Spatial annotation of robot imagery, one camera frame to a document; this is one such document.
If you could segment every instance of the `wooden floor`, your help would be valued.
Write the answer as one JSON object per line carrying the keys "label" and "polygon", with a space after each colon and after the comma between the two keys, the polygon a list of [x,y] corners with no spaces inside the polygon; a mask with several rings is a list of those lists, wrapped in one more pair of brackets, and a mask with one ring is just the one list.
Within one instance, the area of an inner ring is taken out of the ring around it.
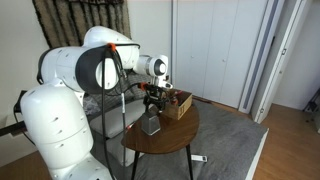
{"label": "wooden floor", "polygon": [[[247,116],[233,108],[217,107]],[[262,125],[269,128],[268,137],[254,175],[255,180],[320,180],[320,134],[310,115],[273,105]],[[40,154],[35,152],[0,168],[0,179],[50,179]]]}

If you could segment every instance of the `table leg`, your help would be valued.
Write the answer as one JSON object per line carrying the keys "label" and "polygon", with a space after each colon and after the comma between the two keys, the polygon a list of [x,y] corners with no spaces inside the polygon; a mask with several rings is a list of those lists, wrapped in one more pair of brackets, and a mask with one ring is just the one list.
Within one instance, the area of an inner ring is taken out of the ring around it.
{"label": "table leg", "polygon": [[189,165],[190,178],[191,178],[191,180],[193,180],[190,144],[188,144],[188,145],[186,146],[186,149],[187,149],[187,156],[188,156],[188,165]]}
{"label": "table leg", "polygon": [[136,169],[138,165],[138,159],[139,159],[140,152],[136,151],[134,153],[134,162],[133,162],[133,169],[132,169],[132,175],[131,175],[131,180],[134,180],[134,176],[136,174]]}

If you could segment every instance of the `patterned curtain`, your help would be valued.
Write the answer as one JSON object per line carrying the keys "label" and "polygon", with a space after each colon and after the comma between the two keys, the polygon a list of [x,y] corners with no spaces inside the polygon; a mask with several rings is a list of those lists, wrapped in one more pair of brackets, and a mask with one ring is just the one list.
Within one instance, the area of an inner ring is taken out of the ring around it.
{"label": "patterned curtain", "polygon": [[33,0],[50,48],[81,46],[93,26],[105,26],[130,36],[126,0]]}

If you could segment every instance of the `wooden box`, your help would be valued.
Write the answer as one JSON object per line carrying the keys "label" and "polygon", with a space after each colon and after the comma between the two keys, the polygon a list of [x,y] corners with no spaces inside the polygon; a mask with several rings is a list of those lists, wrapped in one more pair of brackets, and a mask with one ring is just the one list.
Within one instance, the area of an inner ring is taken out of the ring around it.
{"label": "wooden box", "polygon": [[179,120],[183,114],[188,110],[192,103],[192,94],[185,91],[171,89],[169,91],[170,96],[174,95],[175,92],[180,92],[176,96],[178,104],[174,105],[171,102],[166,103],[166,108],[161,114],[170,118]]}

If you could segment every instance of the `gray carpet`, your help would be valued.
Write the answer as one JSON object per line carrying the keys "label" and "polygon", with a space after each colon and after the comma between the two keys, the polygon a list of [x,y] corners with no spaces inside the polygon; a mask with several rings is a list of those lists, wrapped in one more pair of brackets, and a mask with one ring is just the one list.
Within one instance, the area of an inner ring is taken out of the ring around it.
{"label": "gray carpet", "polygon": [[[208,162],[193,161],[194,179],[243,180],[267,128],[211,104],[193,100],[200,114],[198,134],[191,143],[191,154],[205,155]],[[95,135],[93,155],[105,164],[101,136]],[[109,156],[118,180],[130,179],[132,165],[125,169]],[[186,150],[139,158],[136,178],[140,180],[190,179]]]}

